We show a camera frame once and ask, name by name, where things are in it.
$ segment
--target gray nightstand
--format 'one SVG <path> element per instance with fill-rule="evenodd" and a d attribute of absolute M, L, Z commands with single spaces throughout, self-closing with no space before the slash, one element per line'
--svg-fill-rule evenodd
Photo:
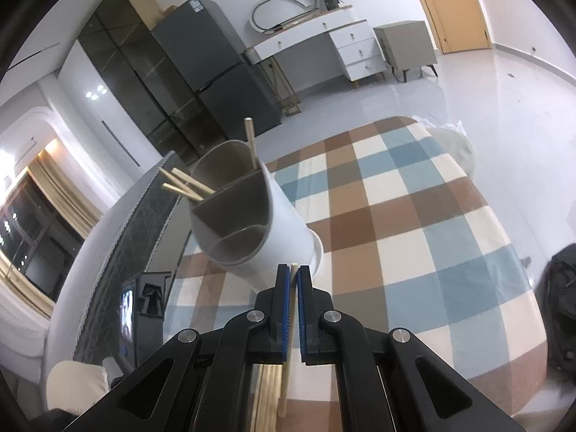
<path fill-rule="evenodd" d="M 401 21 L 374 28 L 384 56 L 392 67 L 392 73 L 401 69 L 406 82 L 406 73 L 411 68 L 430 67 L 434 74 L 437 63 L 434 47 L 424 21 Z"/>

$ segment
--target plaid tablecloth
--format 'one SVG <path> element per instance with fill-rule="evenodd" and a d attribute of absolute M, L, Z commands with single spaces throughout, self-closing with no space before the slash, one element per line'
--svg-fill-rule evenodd
<path fill-rule="evenodd" d="M 492 209 L 420 124 L 380 120 L 268 167 L 324 243 L 314 285 L 332 294 L 335 308 L 366 327 L 417 333 L 508 414 L 536 393 L 546 337 L 525 272 Z M 191 237 L 165 337 L 220 328 L 255 297 Z M 293 364 L 279 429 L 339 430 L 333 368 Z"/>

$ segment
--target ceiling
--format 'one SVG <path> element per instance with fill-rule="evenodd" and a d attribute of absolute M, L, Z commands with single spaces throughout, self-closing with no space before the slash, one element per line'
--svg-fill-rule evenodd
<path fill-rule="evenodd" d="M 74 40 L 100 1 L 59 0 L 48 11 L 26 39 L 2 79 L 0 105 L 62 66 Z"/>

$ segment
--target refrigerator sticker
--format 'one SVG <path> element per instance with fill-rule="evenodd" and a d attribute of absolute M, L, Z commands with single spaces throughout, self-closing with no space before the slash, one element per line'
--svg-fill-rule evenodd
<path fill-rule="evenodd" d="M 204 6 L 202 6 L 200 0 L 190 0 L 190 6 L 192 6 L 192 9 L 196 12 L 202 11 L 204 9 Z"/>

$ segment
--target window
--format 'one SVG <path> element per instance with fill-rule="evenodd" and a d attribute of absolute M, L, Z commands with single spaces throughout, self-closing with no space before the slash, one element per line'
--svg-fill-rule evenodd
<path fill-rule="evenodd" d="M 0 250 L 12 266 L 56 301 L 83 243 L 25 174 L 0 214 Z"/>

